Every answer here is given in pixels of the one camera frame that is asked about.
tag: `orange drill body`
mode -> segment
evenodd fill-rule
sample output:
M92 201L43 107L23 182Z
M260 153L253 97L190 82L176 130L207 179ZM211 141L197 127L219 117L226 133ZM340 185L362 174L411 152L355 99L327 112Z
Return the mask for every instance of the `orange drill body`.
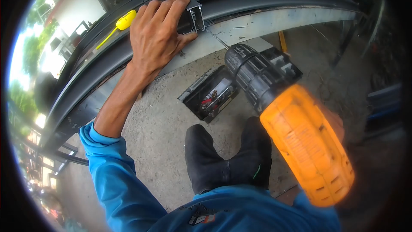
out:
M355 178L351 163L306 89L297 84L286 89L260 121L313 205L331 206L346 196Z

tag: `fingers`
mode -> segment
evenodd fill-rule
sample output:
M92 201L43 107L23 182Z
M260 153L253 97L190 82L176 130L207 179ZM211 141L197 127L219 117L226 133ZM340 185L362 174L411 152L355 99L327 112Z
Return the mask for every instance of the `fingers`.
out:
M183 11L186 10L186 6L189 2L190 0L174 1L163 22L171 27L177 27L179 19L182 16Z
M176 0L166 0L163 1L160 7L157 9L157 12L153 16L153 20L158 22L163 22L170 8L172 7L173 2Z
M143 14L145 13L147 8L147 5L143 5L139 8L139 11L137 11L136 17L134 18L135 20L139 20L142 18Z
M178 34L178 45L176 47L175 53L177 54L179 51L181 51L187 44L190 42L194 41L197 38L197 33L196 32L191 32L188 34Z
M141 18L141 23L142 24L146 24L150 20L152 20L153 16L155 15L154 13L156 13L157 9L160 7L160 4L161 4L161 2L157 1L157 0L152 0L152 1L149 2L149 4L147 5L147 8L146 8L146 10L143 13L143 16Z

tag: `logo on shirt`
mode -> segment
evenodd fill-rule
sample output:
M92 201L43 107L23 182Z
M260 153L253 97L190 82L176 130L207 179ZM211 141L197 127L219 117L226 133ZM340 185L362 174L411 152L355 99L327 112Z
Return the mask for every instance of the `logo on shirt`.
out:
M198 223L209 223L209 222L213 222L215 221L215 215L216 214L212 214L212 215L206 215L206 216L200 216L200 217L196 217L196 216L192 216L192 218L189 221L189 224L194 226Z
M190 209L194 211L194 213L192 214L192 217L190 218L188 222L192 226L199 224L199 223L205 224L205 223L214 222L216 218L216 214L219 212L217 210L208 209L201 203L192 205L190 207L182 206L180 207L180 209Z

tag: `sky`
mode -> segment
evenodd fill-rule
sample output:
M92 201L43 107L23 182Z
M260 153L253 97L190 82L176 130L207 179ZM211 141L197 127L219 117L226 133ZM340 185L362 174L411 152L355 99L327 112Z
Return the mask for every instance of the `sky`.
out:
M26 37L32 35L38 37L43 30L43 25L35 24L33 28L26 29L23 33L20 33L16 45L14 46L14 52L12 57L12 65L10 67L9 83L13 80L18 80L23 86L24 90L28 90L30 78L24 74L21 70L23 65L23 44Z

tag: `black toolbox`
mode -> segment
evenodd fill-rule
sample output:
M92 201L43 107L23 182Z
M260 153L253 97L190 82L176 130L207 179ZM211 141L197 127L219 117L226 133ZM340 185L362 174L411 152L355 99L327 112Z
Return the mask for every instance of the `black toolbox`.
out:
M210 123L239 93L225 65L213 67L178 97L201 121Z

